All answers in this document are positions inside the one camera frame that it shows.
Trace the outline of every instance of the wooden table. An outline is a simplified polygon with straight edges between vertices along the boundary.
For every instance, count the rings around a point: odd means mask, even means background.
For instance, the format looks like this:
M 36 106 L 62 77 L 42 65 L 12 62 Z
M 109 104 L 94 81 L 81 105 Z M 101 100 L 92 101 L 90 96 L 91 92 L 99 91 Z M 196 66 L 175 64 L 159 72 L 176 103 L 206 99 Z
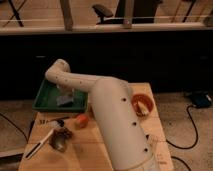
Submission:
M 151 87 L 148 83 L 132 83 L 134 93 L 145 93 L 154 101 Z M 25 149 L 19 171 L 111 171 L 113 170 L 105 149 L 99 128 L 93 117 L 86 128 L 75 129 L 74 118 L 65 120 L 65 125 L 74 136 L 67 141 L 68 148 L 64 153 L 54 150 L 46 143 L 31 159 L 24 156 L 51 129 L 48 124 L 40 124 L 39 120 L 53 119 L 63 116 L 73 116 L 66 113 L 38 113 L 30 139 Z M 173 170 L 170 152 L 166 143 L 161 121 L 154 102 L 154 109 L 148 117 L 140 117 L 141 126 L 145 134 L 157 139 L 154 153 L 162 171 Z

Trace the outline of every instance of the black cable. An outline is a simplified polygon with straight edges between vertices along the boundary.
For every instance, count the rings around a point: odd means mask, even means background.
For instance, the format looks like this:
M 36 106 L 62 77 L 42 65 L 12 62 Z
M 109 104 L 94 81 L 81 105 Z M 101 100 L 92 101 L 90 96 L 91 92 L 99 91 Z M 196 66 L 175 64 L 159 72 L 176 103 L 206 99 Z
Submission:
M 189 165 L 188 165 L 184 160 L 182 160 L 181 158 L 176 157 L 176 156 L 171 156 L 171 158 L 180 161 L 181 163 L 184 164 L 184 166 L 186 166 L 186 168 L 187 168 L 189 171 L 191 171 L 191 168 L 189 167 Z
M 18 7 L 16 11 L 19 12 L 26 2 L 27 0 L 23 0 L 23 2 L 21 3 L 21 5 Z M 6 27 L 14 17 L 15 17 L 15 14 L 13 14 L 2 27 Z
M 192 118 L 192 116 L 191 116 L 191 114 L 190 114 L 190 112 L 189 112 L 189 109 L 192 108 L 192 107 L 195 107 L 195 106 L 194 106 L 194 105 L 189 105 L 189 106 L 187 106 L 186 111 L 187 111 L 187 113 L 188 113 L 188 115 L 189 115 L 189 118 L 190 118 L 190 120 L 192 121 L 192 125 L 193 125 L 193 127 L 194 127 L 194 129 L 195 129 L 195 141 L 194 141 L 194 143 L 193 143 L 191 146 L 188 146 L 188 147 L 180 147 L 180 146 L 177 146 L 177 145 L 173 144 L 171 141 L 166 140 L 167 143 L 169 143 L 170 145 L 172 145 L 172 146 L 175 147 L 175 148 L 183 149 L 183 150 L 188 150 L 188 149 L 193 148 L 193 147 L 197 144 L 197 142 L 198 142 L 199 136 L 198 136 L 197 127 L 196 127 L 196 125 L 195 125 L 195 123 L 194 123 L 194 120 L 193 120 L 193 118 Z
M 25 135 L 25 133 L 15 124 L 13 123 L 9 118 L 7 118 L 6 116 L 4 116 L 2 113 L 0 113 L 0 116 L 2 116 L 4 119 L 6 119 L 10 124 L 12 124 L 14 127 L 16 127 L 16 129 L 18 129 L 23 135 L 24 138 L 26 139 L 26 141 L 28 141 L 27 136 Z

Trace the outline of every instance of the marker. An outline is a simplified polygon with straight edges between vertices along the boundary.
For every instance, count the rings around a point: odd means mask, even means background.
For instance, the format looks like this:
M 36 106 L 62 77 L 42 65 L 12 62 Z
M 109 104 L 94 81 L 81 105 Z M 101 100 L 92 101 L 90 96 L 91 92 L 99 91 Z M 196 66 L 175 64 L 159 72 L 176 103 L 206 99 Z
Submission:
M 36 144 L 32 150 L 30 150 L 30 152 L 25 156 L 25 158 L 30 159 L 44 145 L 44 143 L 49 139 L 53 132 L 54 129 L 51 129 L 50 132 L 41 141 L 39 141 L 39 143 Z

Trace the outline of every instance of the black chair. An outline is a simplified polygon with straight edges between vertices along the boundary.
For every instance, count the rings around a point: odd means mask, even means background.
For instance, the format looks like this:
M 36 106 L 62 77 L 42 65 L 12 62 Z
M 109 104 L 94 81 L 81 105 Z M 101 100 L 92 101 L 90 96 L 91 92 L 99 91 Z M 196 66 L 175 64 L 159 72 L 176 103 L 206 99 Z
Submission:
M 101 4 L 93 5 L 92 8 L 100 18 L 100 22 L 97 24 L 122 24 L 125 3 L 126 0 L 119 0 L 115 18 L 112 18 L 112 11 L 105 6 Z M 154 16 L 159 3 L 162 3 L 162 0 L 135 0 L 132 23 L 154 23 Z

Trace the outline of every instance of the floor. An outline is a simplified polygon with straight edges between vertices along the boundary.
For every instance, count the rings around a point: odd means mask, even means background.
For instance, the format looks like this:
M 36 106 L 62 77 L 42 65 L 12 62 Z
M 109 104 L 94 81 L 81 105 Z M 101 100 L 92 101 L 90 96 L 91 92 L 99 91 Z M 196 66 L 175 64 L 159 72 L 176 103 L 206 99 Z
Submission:
M 25 27 L 63 26 L 59 0 L 13 0 L 16 8 L 19 8 L 23 2 L 25 3 L 19 10 L 19 13 Z M 103 4 L 114 13 L 118 0 L 70 0 L 74 25 L 95 26 L 98 22 L 98 18 L 92 9 L 92 5 L 97 3 Z M 182 22 L 189 6 L 190 2 L 183 0 L 163 0 L 163 3 L 159 4 L 157 9 L 155 23 Z M 213 1 L 198 0 L 187 22 L 202 21 L 212 9 Z M 0 26 L 19 27 L 14 18 L 11 22 L 7 23 L 13 14 L 7 1 L 0 4 L 0 11 Z
M 191 104 L 182 92 L 154 93 L 154 98 L 160 114 L 166 138 L 182 147 L 190 146 L 195 140 L 195 131 L 186 112 Z M 0 111 L 16 123 L 27 135 L 30 123 L 35 118 L 32 110 L 33 100 L 1 101 Z M 189 150 L 180 150 L 169 145 L 172 156 L 184 160 L 193 171 L 213 170 L 213 108 L 190 109 L 190 113 L 198 129 L 198 144 Z M 15 149 L 23 149 L 26 141 L 23 135 L 0 117 L 1 144 L 0 156 L 5 151 L 11 154 Z M 0 171 L 16 171 L 21 155 L 0 158 Z M 175 171 L 186 171 L 187 168 L 178 160 L 173 160 Z

